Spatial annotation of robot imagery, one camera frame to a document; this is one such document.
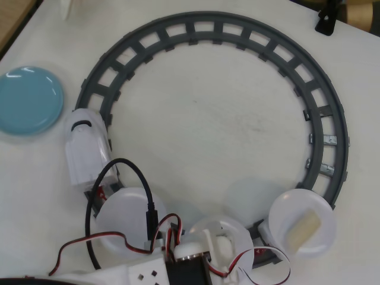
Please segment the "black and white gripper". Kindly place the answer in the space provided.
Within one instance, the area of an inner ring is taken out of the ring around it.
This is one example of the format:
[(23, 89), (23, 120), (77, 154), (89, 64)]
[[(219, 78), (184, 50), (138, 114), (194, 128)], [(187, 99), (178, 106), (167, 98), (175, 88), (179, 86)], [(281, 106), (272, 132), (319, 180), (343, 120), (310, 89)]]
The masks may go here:
[[(189, 242), (180, 244), (169, 252), (165, 262), (170, 285), (212, 285), (209, 261), (222, 261), (218, 231), (213, 228), (204, 229), (208, 249), (200, 243)], [(212, 265), (213, 274), (221, 282), (240, 282), (237, 270), (229, 269), (228, 265)]]

